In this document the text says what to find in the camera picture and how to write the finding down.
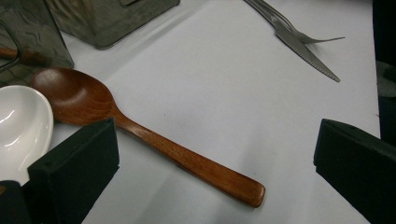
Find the white bowl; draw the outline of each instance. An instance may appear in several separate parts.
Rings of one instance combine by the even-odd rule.
[[[25,86],[0,88],[0,180],[28,180],[27,167],[49,149],[53,130],[50,103]]]

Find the white tablecloth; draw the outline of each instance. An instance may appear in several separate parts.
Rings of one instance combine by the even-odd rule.
[[[182,0],[111,49],[64,40],[75,69],[103,81],[125,115],[264,184],[250,208],[118,131],[120,169],[84,223],[366,223],[315,171],[322,119],[379,136],[370,0],[268,0],[300,31],[345,39],[285,46],[242,0]],[[55,125],[51,147],[79,127]]]

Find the black foam block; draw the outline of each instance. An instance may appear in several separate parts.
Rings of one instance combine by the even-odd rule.
[[[0,223],[31,224],[20,183],[16,181],[0,181]]]
[[[119,169],[113,119],[85,126],[28,167],[43,223],[81,223]]]
[[[351,125],[324,119],[314,164],[371,223],[396,223],[396,147]]]

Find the brown wooden spoon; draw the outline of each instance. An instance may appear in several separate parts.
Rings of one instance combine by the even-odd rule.
[[[67,68],[49,68],[34,75],[32,87],[51,104],[54,117],[64,123],[86,125],[114,118],[117,126],[156,148],[191,174],[253,207],[259,207],[265,187],[135,123],[117,108],[110,90],[99,80]]]
[[[0,48],[0,59],[14,61],[18,58],[18,51],[16,49]],[[21,55],[20,63],[31,66],[45,66],[51,62],[51,58],[43,54],[29,49],[25,49]]]

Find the fork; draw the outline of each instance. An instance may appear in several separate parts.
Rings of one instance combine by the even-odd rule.
[[[344,37],[336,37],[336,38],[331,38],[331,39],[311,38],[308,35],[305,35],[304,33],[299,32],[284,15],[282,15],[280,12],[278,12],[276,9],[271,7],[268,3],[264,2],[263,0],[245,0],[245,1],[248,2],[249,4],[256,3],[255,4],[256,6],[257,5],[260,6],[260,7],[256,7],[256,9],[260,13],[266,14],[266,13],[268,13],[267,11],[270,11],[272,14],[277,16],[279,18],[279,21],[281,21],[286,26],[286,28],[288,28],[288,30],[290,30],[304,44],[321,43],[321,42],[333,41],[333,40],[338,40],[338,39],[344,38]]]

